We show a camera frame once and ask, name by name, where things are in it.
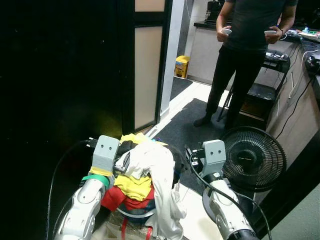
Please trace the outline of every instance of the green tape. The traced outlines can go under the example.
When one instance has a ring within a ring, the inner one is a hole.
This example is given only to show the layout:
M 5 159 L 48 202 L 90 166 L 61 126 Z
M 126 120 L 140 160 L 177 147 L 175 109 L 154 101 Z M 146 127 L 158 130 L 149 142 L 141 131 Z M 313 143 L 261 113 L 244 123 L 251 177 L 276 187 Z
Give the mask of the green tape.
M 97 179 L 99 180 L 100 182 L 102 182 L 106 188 L 109 187 L 109 179 L 106 178 L 105 176 L 102 176 L 102 175 L 99 175 L 99 174 L 92 174 L 92 175 L 89 175 L 89 176 L 84 176 L 82 178 L 82 180 L 88 180 L 88 179 Z

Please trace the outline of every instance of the frosted glass panel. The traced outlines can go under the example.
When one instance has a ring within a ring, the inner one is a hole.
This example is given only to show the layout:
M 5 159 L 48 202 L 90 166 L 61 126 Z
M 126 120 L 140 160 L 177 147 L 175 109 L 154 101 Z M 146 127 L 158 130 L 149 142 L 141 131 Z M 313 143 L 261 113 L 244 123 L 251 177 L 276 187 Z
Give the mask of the frosted glass panel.
M 136 12 L 163 12 L 165 0 L 135 0 Z
M 155 120 L 162 26 L 135 29 L 134 127 Z

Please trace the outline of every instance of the countertop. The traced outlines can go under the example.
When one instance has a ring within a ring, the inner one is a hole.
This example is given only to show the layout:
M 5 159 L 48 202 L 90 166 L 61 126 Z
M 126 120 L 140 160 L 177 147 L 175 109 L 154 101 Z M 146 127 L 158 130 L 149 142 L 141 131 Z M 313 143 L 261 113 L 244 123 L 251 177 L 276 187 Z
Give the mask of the countertop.
M 197 28 L 203 28 L 208 30 L 216 30 L 216 23 L 215 22 L 205 22 L 205 21 L 198 21 L 193 24 Z M 314 91 L 314 95 L 316 97 L 316 101 L 318 104 L 318 107 L 320 109 L 320 75 L 315 75 L 312 71 L 310 71 L 310 68 L 308 64 L 306 63 L 308 57 L 315 56 L 317 59 L 320 59 L 320 42 L 311 41 L 305 38 L 302 38 L 300 36 L 296 35 L 287 35 L 287 37 L 284 40 L 285 42 L 293 42 L 293 43 L 301 43 L 301 47 L 303 52 L 307 52 L 304 56 L 306 69 L 308 70 L 309 77 L 313 79 L 312 88 Z

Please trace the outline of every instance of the white tile floor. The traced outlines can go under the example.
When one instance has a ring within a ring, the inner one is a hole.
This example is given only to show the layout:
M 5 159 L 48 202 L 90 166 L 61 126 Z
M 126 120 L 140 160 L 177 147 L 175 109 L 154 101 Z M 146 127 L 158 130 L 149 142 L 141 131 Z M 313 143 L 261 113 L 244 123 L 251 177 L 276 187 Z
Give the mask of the white tile floor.
M 211 86 L 193 82 L 188 88 L 170 101 L 169 114 L 153 127 L 146 135 L 150 138 L 156 136 L 171 119 L 178 114 L 193 99 L 207 102 Z M 222 107 L 228 91 L 224 91 L 219 107 Z M 207 216 L 202 204 L 202 197 L 190 188 L 180 184 L 180 197 L 187 209 L 187 215 L 180 220 L 183 235 L 189 240 L 222 240 L 217 225 Z

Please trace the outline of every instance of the yellow trash bin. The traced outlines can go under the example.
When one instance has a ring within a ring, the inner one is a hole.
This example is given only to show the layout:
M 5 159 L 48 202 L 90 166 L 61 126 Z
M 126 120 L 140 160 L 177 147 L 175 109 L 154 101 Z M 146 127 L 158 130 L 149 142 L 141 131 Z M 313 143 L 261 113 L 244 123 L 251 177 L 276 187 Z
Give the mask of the yellow trash bin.
M 186 78 L 189 60 L 190 60 L 190 57 L 184 56 L 184 55 L 178 56 L 175 59 L 175 71 L 174 71 L 175 76 L 179 78 Z

